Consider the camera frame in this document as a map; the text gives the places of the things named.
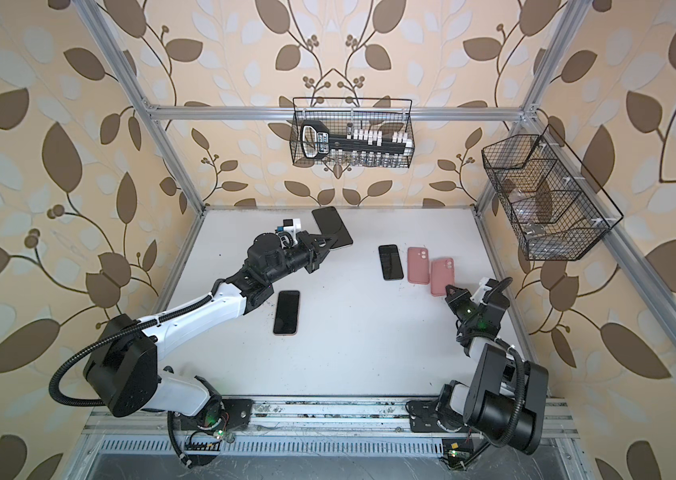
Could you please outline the pink phone case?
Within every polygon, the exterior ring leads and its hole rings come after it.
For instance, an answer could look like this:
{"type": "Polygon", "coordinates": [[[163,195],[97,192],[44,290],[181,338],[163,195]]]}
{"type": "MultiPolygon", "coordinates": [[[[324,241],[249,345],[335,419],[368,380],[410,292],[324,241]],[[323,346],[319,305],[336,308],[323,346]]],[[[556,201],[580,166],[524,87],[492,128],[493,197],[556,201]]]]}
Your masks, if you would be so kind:
{"type": "Polygon", "coordinates": [[[454,260],[450,257],[435,259],[431,262],[430,292],[434,297],[443,297],[447,294],[447,286],[455,282],[454,260]]]}
{"type": "Polygon", "coordinates": [[[407,278],[411,284],[430,283],[430,255],[425,247],[407,249],[407,278]]]}

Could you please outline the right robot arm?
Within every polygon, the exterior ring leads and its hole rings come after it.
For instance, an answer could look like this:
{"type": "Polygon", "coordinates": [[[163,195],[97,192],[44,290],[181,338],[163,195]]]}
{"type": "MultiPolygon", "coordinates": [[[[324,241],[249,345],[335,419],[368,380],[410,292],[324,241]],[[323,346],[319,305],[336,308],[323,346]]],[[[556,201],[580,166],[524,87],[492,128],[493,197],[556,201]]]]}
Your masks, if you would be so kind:
{"type": "Polygon", "coordinates": [[[475,292],[445,287],[456,341],[477,366],[470,384],[453,380],[443,387],[438,423],[452,431],[472,427],[495,447],[530,455],[542,439],[549,374],[500,336],[511,283],[510,277],[484,278],[475,292]]]}

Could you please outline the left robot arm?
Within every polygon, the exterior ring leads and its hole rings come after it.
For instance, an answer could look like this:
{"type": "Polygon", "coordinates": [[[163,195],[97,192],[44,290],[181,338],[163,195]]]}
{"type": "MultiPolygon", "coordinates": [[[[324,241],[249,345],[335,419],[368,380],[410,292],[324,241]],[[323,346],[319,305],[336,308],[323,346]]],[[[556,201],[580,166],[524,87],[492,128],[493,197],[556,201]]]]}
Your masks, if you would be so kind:
{"type": "Polygon", "coordinates": [[[178,375],[159,365],[184,343],[265,303],[275,282],[305,270],[318,270],[337,238],[286,231],[258,235],[242,267],[219,278],[212,290],[157,314],[110,320],[93,344],[67,359],[50,379],[48,392],[71,407],[104,406],[115,417],[140,410],[194,417],[219,393],[202,377],[178,375]]]}

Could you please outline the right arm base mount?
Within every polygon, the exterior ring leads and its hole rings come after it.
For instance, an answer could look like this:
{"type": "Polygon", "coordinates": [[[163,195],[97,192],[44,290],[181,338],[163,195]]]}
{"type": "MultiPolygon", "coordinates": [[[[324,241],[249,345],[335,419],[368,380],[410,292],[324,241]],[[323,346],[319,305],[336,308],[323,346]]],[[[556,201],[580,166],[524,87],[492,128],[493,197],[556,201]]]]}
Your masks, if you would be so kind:
{"type": "Polygon", "coordinates": [[[445,439],[440,462],[451,471],[466,471],[491,446],[481,434],[463,423],[463,417],[441,400],[410,400],[405,405],[413,433],[453,434],[445,439]]]}

